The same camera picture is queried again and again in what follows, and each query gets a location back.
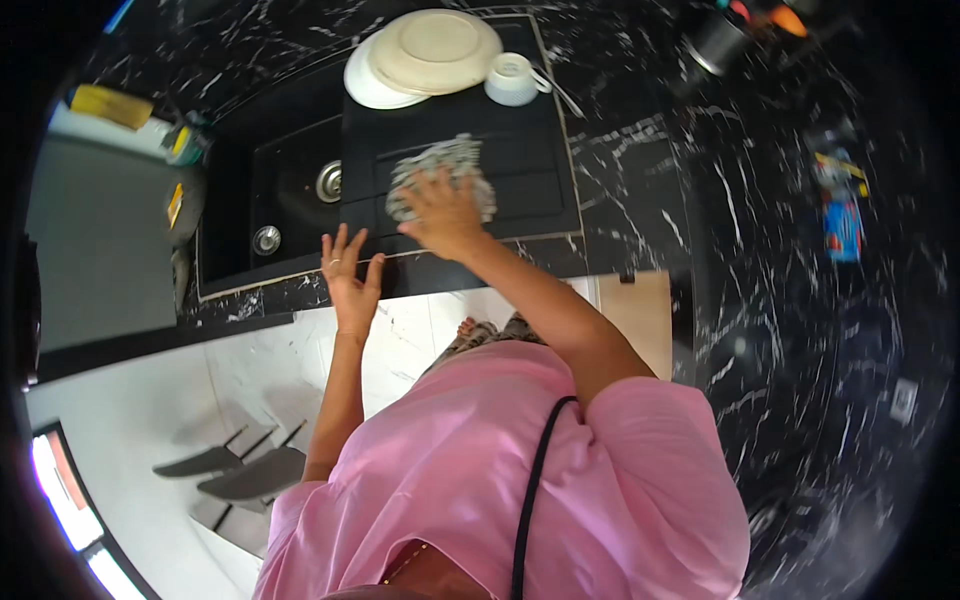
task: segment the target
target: window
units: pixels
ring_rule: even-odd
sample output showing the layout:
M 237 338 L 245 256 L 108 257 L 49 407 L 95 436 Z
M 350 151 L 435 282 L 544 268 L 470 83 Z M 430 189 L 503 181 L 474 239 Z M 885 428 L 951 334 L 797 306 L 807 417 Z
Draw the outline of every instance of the window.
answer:
M 159 600 L 90 501 L 59 423 L 35 432 L 32 454 L 36 480 L 64 536 L 110 596 L 114 600 Z

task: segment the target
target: yellow sponge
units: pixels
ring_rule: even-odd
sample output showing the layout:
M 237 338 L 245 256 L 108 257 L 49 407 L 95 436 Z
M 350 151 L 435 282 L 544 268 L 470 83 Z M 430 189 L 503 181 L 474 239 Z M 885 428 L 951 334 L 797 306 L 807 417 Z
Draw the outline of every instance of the yellow sponge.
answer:
M 70 110 L 113 121 L 117 125 L 138 130 L 147 123 L 154 105 L 99 85 L 78 85 Z

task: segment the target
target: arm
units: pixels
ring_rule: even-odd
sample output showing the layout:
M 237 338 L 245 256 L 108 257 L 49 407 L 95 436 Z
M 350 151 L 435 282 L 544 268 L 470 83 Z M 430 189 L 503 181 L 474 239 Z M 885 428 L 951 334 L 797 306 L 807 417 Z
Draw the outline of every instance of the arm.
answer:
M 383 254 L 378 254 L 367 270 L 367 282 L 356 279 L 357 255 L 366 239 L 367 231 L 361 229 L 347 245 L 346 225 L 340 225 L 334 243 L 329 235 L 324 235 L 322 273 L 337 311 L 337 336 L 324 401 L 307 447 L 301 481 L 325 481 L 337 464 L 347 438 L 363 422 L 360 359 L 380 299 L 383 271 Z
M 417 191 L 403 191 L 418 222 L 400 231 L 442 258 L 456 260 L 503 294 L 534 331 L 566 362 L 586 411 L 615 381 L 653 377 L 650 368 L 612 323 L 568 285 L 527 264 L 480 226 L 469 180 L 454 190 L 441 173 L 432 182 L 417 176 Z

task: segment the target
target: black shoulder strap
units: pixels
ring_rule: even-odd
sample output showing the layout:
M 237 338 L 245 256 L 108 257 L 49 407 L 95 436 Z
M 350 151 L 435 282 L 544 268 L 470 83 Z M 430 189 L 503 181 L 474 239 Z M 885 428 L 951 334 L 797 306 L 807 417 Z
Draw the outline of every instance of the black shoulder strap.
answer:
M 550 412 L 550 418 L 546 421 L 543 428 L 543 435 L 540 436 L 540 445 L 537 446 L 537 455 L 534 457 L 534 465 L 530 469 L 530 480 L 527 482 L 527 495 L 523 498 L 523 508 L 520 510 L 520 524 L 516 528 L 516 546 L 514 546 L 514 575 L 510 584 L 510 597 L 512 600 L 523 600 L 523 560 L 527 554 L 527 534 L 530 533 L 530 516 L 534 512 L 534 498 L 537 497 L 537 488 L 540 486 L 540 474 L 543 473 L 543 460 L 546 458 L 546 448 L 550 445 L 550 434 L 553 433 L 553 426 L 560 416 L 560 411 L 570 400 L 576 400 L 576 396 L 567 396 L 560 398 L 553 405 L 553 411 Z

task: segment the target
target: woman's left hand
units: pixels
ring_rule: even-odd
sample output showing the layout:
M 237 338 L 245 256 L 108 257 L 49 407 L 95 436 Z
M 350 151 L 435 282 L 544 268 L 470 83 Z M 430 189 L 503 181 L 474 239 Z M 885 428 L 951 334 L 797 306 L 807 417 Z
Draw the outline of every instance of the woman's left hand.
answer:
M 347 237 L 346 223 L 340 224 L 336 241 L 324 234 L 321 273 L 337 311 L 337 335 L 351 335 L 365 341 L 380 300 L 384 255 L 380 253 L 373 257 L 367 269 L 367 281 L 362 282 L 356 277 L 357 256 L 367 240 L 367 230 L 360 229 L 349 244 Z

